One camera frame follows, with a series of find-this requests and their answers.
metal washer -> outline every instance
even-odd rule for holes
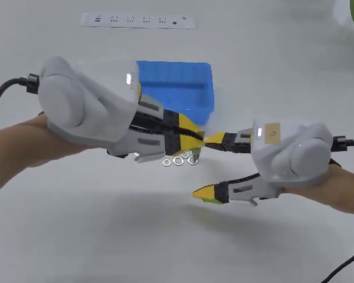
[[[184,153],[181,154],[181,157],[184,158],[184,159],[189,158],[189,156],[190,156],[190,152],[184,152]]]
[[[188,158],[188,163],[189,163],[190,165],[197,165],[198,162],[199,162],[199,158],[198,158],[195,162],[194,162],[193,160],[194,160],[194,156],[193,156],[193,155],[189,156],[189,158]]]
[[[180,157],[180,156],[175,156],[175,157],[173,158],[173,163],[174,163],[176,166],[181,166],[181,165],[183,165],[184,160],[183,160],[183,158]]]
[[[168,167],[168,166],[170,166],[172,164],[172,162],[168,158],[164,158],[162,164],[165,167]]]

yellow tip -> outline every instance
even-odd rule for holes
[[[202,141],[202,140],[197,140],[196,138],[194,137],[190,137],[190,136],[185,136],[183,134],[181,134],[179,136],[179,139],[180,139],[180,151],[175,153],[174,155],[179,155],[183,152],[188,152],[190,150],[193,150],[193,149],[200,149],[202,147],[205,146],[205,142]]]
[[[205,143],[222,143],[225,133],[218,133],[205,139]]]
[[[190,131],[193,131],[195,133],[199,132],[199,127],[194,124],[187,116],[179,113],[178,117],[179,121],[179,127],[183,129],[188,129]]]
[[[214,200],[215,199],[214,185],[202,187],[199,190],[193,192],[192,196],[197,199]]]

power cord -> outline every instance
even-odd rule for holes
[[[16,84],[27,87],[28,93],[38,94],[38,87],[40,84],[39,76],[29,74],[28,78],[13,78],[6,81],[0,86],[0,98],[7,89]]]
[[[40,79],[39,79],[39,76],[37,76],[35,74],[29,74],[28,78],[13,78],[9,81],[6,81],[5,83],[3,83],[3,85],[0,86],[0,98],[8,88],[10,88],[12,85],[16,85],[16,84],[26,86],[28,93],[38,94]],[[345,136],[333,137],[332,152],[347,151],[349,146],[354,146],[354,140],[348,140]],[[339,165],[334,160],[331,160],[331,164]],[[343,268],[347,267],[353,261],[354,261],[354,256],[352,256],[347,261],[345,261],[343,264],[341,264],[339,267],[337,267],[321,283],[328,283],[334,276],[336,276],[338,274],[338,272],[340,272]]]

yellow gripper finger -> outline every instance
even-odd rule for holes
[[[201,199],[204,202],[211,202],[217,205],[223,205],[230,202],[228,186],[220,183],[202,187],[194,191],[192,196]]]
[[[218,133],[205,139],[205,147],[222,152],[250,153],[250,136],[239,133]]]
[[[168,156],[176,156],[204,146],[205,142],[203,140],[198,140],[191,136],[178,133],[165,134],[165,154]]]
[[[199,127],[192,120],[181,113],[178,113],[178,127],[193,131],[194,133],[200,131]]]

cable connector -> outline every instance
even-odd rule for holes
[[[40,76],[29,74],[25,86],[28,93],[38,94],[38,88],[40,87]]]
[[[346,152],[348,150],[348,140],[346,136],[333,137],[331,152]]]

